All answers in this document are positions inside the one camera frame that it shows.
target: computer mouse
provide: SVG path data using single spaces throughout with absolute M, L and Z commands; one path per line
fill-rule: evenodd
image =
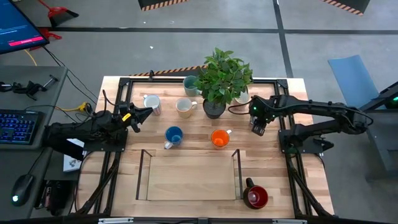
M 28 201 L 34 179 L 30 174 L 18 177 L 11 192 L 11 202 L 14 206 L 22 206 Z

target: red dustpan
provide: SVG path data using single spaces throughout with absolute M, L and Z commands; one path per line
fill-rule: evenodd
M 65 7 L 50 7 L 46 3 L 44 3 L 43 0 L 38 1 L 47 9 L 49 9 L 49 14 L 47 16 L 50 19 L 52 27 L 57 27 L 61 23 L 79 16 L 79 14 L 72 12 Z

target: yellow cable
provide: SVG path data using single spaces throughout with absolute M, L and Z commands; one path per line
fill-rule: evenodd
M 29 55 L 29 57 L 32 59 L 33 63 L 35 63 L 35 66 L 37 66 L 37 63 L 35 61 L 35 59 L 33 58 L 33 56 L 25 49 L 25 52 Z
M 56 106 L 55 108 L 58 109 L 58 110 L 66 111 L 66 112 L 68 112 L 68 111 L 81 111 L 81 112 L 84 112 L 85 109 L 86 109 L 86 104 L 87 104 L 87 102 L 83 102 L 80 106 L 78 106 L 76 108 L 73 108 L 73 109 L 62 109 L 62 108 L 59 108 L 58 106 Z

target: green leaves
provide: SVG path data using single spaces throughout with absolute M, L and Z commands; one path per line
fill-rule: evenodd
M 214 101 L 214 92 L 210 92 L 209 93 L 209 95 L 207 96 L 207 98 L 208 98 L 208 100 L 210 101 L 210 102 L 213 102 Z
M 250 64 L 244 64 L 240 58 L 231 58 L 233 53 L 215 48 L 211 56 L 205 57 L 208 67 L 205 71 L 199 69 L 198 80 L 194 83 L 205 99 L 229 104 L 252 83 Z

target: sticker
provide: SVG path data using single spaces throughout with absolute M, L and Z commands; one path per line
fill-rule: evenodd
M 123 121 L 126 121 L 129 117 L 131 117 L 131 114 L 130 114 L 130 113 L 124 115 L 124 117 L 122 118 L 122 120 L 123 120 Z

